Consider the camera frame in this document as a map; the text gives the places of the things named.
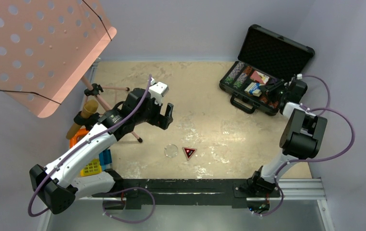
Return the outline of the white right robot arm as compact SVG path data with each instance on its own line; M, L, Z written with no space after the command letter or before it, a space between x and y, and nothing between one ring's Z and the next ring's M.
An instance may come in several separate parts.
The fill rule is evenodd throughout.
M281 90L271 91L278 98L280 114L288 118L288 122L279 141L279 154L247 179L253 195L275 191L285 172L297 162L313 159L319 153L327 119L309 112L309 108L300 103L308 89L302 80L304 77L297 74L290 82L283 83Z

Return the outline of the red playing card deck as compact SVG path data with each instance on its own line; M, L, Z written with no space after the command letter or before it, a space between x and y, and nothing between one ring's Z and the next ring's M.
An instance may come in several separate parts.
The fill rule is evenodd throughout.
M254 70L254 72L251 74L250 76L250 79L254 82L257 82L257 83L260 83L260 84L267 84L270 80L270 77L263 74L263 73L260 73L256 70Z

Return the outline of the black poker chip case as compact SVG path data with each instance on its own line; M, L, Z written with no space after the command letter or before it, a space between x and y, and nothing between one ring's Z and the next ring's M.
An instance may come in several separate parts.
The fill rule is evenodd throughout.
M268 83L275 82L277 79L283 79L285 83L288 83L295 75L302 73L314 55L313 48L253 24L248 28L237 61L220 80L219 87L230 94L231 105L243 112L252 114L254 111L260 110L269 116L274 116L279 112L279 108L270 108L268 101L260 101L259 97L244 93L244 89L254 82L250 79L251 74L256 70L270 77ZM233 83L226 85L223 81L238 62L243 62L245 66L235 77L233 83L246 66L252 67L252 73L239 90L234 90Z

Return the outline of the clear round dealer button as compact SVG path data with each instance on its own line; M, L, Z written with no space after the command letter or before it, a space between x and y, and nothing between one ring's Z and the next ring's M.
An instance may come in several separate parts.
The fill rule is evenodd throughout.
M164 148L164 154L166 157L174 158L178 155L178 153L179 153L178 147L174 144L168 144Z

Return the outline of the blue playing card deck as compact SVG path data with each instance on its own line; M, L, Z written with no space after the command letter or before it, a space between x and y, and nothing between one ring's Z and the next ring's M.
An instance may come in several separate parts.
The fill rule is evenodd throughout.
M249 96L260 97L262 95L262 90L260 89L260 83L251 82L245 89L244 93Z

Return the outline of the triangular all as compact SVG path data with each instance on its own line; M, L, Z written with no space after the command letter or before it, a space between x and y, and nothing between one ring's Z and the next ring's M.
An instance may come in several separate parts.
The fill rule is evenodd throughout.
M187 160L190 160L196 151L196 148L183 147L183 153Z

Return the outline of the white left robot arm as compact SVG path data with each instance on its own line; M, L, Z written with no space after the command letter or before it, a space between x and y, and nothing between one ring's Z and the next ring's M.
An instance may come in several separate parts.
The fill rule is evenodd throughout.
M34 165L30 171L33 195L27 207L31 217L32 204L38 197L46 209L59 214L80 198L98 193L107 193L116 197L122 192L123 180L112 169L89 177L78 177L79 172L99 153L115 144L126 134L131 133L141 123L166 130L173 121L173 104L169 103L164 115L161 115L162 100L169 88L160 83L148 89L135 88L123 102L117 103L97 120L75 146L55 161L43 167Z

